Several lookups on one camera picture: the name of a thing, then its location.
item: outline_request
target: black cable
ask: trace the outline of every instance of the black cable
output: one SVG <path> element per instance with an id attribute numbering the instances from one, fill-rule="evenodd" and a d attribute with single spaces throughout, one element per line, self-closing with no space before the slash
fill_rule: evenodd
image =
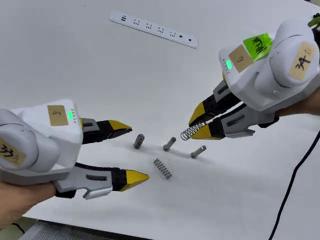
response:
<path id="1" fill-rule="evenodd" d="M 22 227 L 20 227 L 20 225 L 18 223 L 11 223 L 12 225 L 16 226 L 23 234 L 25 234 L 25 230 L 22 229 Z"/>
<path id="2" fill-rule="evenodd" d="M 269 237 L 269 240 L 272 240 L 272 238 L 274 237 L 275 235 L 275 232 L 277 230 L 277 227 L 278 227 L 278 224 L 279 224 L 279 220 L 280 220 L 280 217 L 281 217 L 281 214 L 282 214 L 282 211 L 285 207 L 285 204 L 287 202 L 287 199 L 289 197 L 289 194 L 290 194 L 290 191 L 291 191 L 291 188 L 294 184 L 294 181 L 295 181 L 295 177 L 296 177 L 296 174 L 299 170 L 299 168 L 302 166 L 302 164 L 304 164 L 304 162 L 307 160 L 307 158 L 309 157 L 309 155 L 311 154 L 311 152 L 313 151 L 313 149 L 315 148 L 315 146 L 317 145 L 318 141 L 320 139 L 320 131 L 318 132 L 318 134 L 315 136 L 315 139 L 313 140 L 313 143 L 311 144 L 310 148 L 308 149 L 308 151 L 305 153 L 305 155 L 303 156 L 303 158 L 301 159 L 301 161 L 295 166 L 293 172 L 292 172 L 292 176 L 291 176 L 291 179 L 290 179 L 290 183 L 289 183 L 289 186 L 286 190 L 286 193 L 284 195 L 284 198 L 282 200 L 282 203 L 281 203 L 281 206 L 280 206 L 280 209 L 278 211 L 278 215 L 276 216 L 276 220 L 275 220 L 275 223 L 274 223 L 274 226 L 273 226 L 273 229 L 272 229 L 272 232 L 271 232 L 271 235 Z"/>

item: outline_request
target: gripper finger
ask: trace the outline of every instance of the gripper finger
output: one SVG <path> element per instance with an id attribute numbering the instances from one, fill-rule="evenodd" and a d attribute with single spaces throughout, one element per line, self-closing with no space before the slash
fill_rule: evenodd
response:
<path id="1" fill-rule="evenodd" d="M 234 110 L 216 117 L 213 121 L 200 128 L 193 139 L 220 140 L 225 137 L 240 138 L 252 136 L 255 131 L 248 129 L 253 125 L 271 123 L 275 113 L 256 111 L 244 103 Z"/>
<path id="2" fill-rule="evenodd" d="M 201 121 L 209 121 L 219 114 L 223 114 L 240 102 L 223 80 L 214 89 L 213 94 L 202 101 L 194 110 L 189 121 L 189 127 Z"/>

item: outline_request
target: white table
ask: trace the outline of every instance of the white table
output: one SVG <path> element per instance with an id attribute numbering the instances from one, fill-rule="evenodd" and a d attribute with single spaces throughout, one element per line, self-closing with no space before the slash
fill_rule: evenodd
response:
<path id="1" fill-rule="evenodd" d="M 112 10 L 194 35 L 198 49 L 112 23 Z M 254 137 L 221 141 L 185 142 L 179 134 L 222 79 L 220 48 L 316 12 L 302 0 L 1 1 L 0 107 L 71 98 L 83 117 L 131 125 L 133 133 L 83 146 L 78 161 L 150 175 L 107 197 L 86 201 L 81 190 L 73 200 L 52 198 L 26 216 L 157 240 L 268 239 L 319 118 L 284 117 L 254 127 Z M 136 150 L 139 133 L 146 139 Z M 172 136 L 177 143 L 164 152 Z M 202 144 L 207 151 L 191 159 Z M 318 238 L 319 156 L 317 146 L 299 171 L 274 239 Z M 171 181 L 154 168 L 156 157 Z"/>

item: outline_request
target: handwritten label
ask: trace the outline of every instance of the handwritten label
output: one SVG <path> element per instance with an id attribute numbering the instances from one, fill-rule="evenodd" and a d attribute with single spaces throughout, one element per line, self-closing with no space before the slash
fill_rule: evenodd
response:
<path id="1" fill-rule="evenodd" d="M 289 76 L 301 81 L 304 80 L 315 52 L 316 49 L 314 46 L 305 41 L 301 43 L 299 51 L 291 66 Z"/>
<path id="2" fill-rule="evenodd" d="M 250 37 L 243 41 L 245 48 L 255 62 L 267 55 L 272 47 L 272 39 L 268 33 Z"/>
<path id="3" fill-rule="evenodd" d="M 51 126 L 56 127 L 56 126 L 69 125 L 65 106 L 63 106 L 63 105 L 48 105 L 48 114 L 49 114 Z"/>
<path id="4" fill-rule="evenodd" d="M 0 158 L 8 161 L 16 167 L 20 167 L 26 159 L 26 154 L 19 151 L 0 137 Z"/>
<path id="5" fill-rule="evenodd" d="M 239 73 L 254 63 L 243 45 L 231 52 L 229 58 Z"/>

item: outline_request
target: electrical socket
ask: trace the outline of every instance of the electrical socket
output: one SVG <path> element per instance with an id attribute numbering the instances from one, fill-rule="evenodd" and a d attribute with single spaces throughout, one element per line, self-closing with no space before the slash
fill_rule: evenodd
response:
<path id="1" fill-rule="evenodd" d="M 131 16 L 123 12 L 113 11 L 111 13 L 110 20 L 114 23 L 140 30 L 142 32 L 152 34 L 194 49 L 198 47 L 198 40 L 192 35 L 188 35 L 183 32 L 173 30 L 169 27 L 164 27 L 157 23 Z"/>

